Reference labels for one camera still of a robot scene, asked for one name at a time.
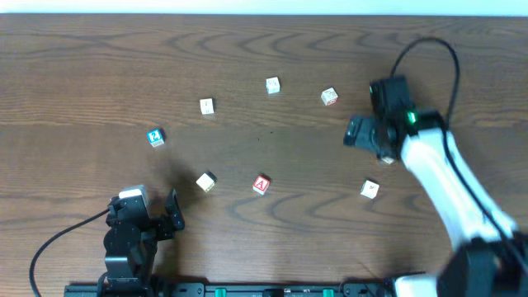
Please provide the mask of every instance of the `table surface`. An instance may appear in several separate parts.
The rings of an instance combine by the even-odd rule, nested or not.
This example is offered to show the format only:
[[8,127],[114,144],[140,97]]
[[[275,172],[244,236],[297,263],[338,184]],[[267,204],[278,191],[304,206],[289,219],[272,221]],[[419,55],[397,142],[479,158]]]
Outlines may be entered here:
[[[497,203],[528,227],[528,20],[375,16],[0,16],[0,295],[27,296],[35,251],[144,184],[154,213],[179,193],[186,230],[159,244],[169,280],[340,282],[436,271],[446,231],[401,163],[342,145],[369,115],[369,81],[419,36],[462,68],[457,144]],[[444,111],[447,52],[414,50],[400,73],[418,106]],[[267,95],[278,76],[280,93]],[[335,87],[339,102],[324,106]],[[213,97],[215,114],[199,100]],[[166,143],[146,133],[161,127]],[[196,179],[218,183],[204,193]],[[263,172],[264,196],[252,189]],[[359,195],[365,179],[378,196]],[[42,254],[44,296],[105,271],[99,219]]]

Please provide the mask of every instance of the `small dice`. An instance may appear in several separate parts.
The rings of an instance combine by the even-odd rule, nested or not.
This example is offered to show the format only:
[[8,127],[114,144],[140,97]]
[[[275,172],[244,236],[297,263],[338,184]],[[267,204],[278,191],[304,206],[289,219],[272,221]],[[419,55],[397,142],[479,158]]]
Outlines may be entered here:
[[201,99],[200,100],[200,109],[202,115],[211,115],[215,113],[215,109],[213,107],[213,99]]
[[380,185],[367,180],[365,181],[365,183],[363,184],[363,187],[361,188],[361,194],[363,196],[374,199],[374,197],[376,197],[376,194],[378,194],[379,188],[380,188]]
[[338,99],[336,90],[334,90],[333,87],[330,87],[328,90],[323,91],[323,94],[321,94],[321,99],[323,99],[325,106],[336,103]]
[[281,84],[279,83],[279,78],[268,78],[266,80],[266,89],[268,94],[273,94],[281,90]]
[[198,178],[198,181],[196,181],[196,183],[205,192],[208,192],[215,185],[215,180],[213,180],[213,178],[211,178],[209,174],[204,173],[200,178]]
[[258,176],[255,180],[255,183],[253,183],[253,190],[255,190],[255,192],[259,193],[260,195],[264,195],[264,193],[266,193],[267,187],[269,186],[269,180],[263,176]]
[[147,133],[148,141],[155,148],[159,145],[165,144],[163,141],[163,134],[160,129],[154,129]]

